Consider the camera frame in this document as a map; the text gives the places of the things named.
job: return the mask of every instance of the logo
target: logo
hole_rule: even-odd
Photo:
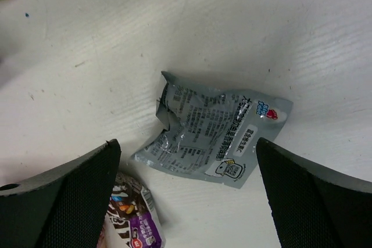
[[[275,110],[269,110],[269,105],[262,101],[258,101],[256,114],[259,116],[266,116],[267,118],[276,120],[278,119],[278,114]]]
[[[138,238],[132,239],[132,247],[133,248],[142,248],[143,244]]]

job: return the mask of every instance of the dark speck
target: dark speck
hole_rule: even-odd
[[[84,64],[85,64],[85,61],[83,61],[83,62],[81,62],[81,63],[79,63],[79,64],[76,64],[76,65],[75,65],[75,68],[78,68],[79,66],[84,65]]]

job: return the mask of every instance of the snack wrapper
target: snack wrapper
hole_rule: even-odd
[[[241,188],[257,166],[257,140],[276,138],[293,103],[162,74],[167,84],[156,116],[165,129],[131,158],[168,174]]]
[[[152,195],[134,178],[117,173],[107,213],[128,247],[164,248]]]

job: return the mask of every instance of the white wooden surface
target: white wooden surface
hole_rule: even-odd
[[[161,70],[294,101],[276,143],[372,181],[371,54],[372,0],[1,2],[0,184],[110,138],[125,166],[161,129]],[[152,190],[167,247],[280,246],[258,168],[240,190],[127,168]]]

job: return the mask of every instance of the barcode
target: barcode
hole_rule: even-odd
[[[233,164],[227,166],[225,172],[230,174],[232,177],[236,176],[237,172],[239,171],[239,167]]]
[[[149,207],[149,210],[152,211],[153,208],[154,208],[154,205],[153,205],[153,199],[152,199],[152,196],[151,196],[151,192],[147,189],[142,189],[142,196],[146,200],[146,203],[147,203],[147,206]]]

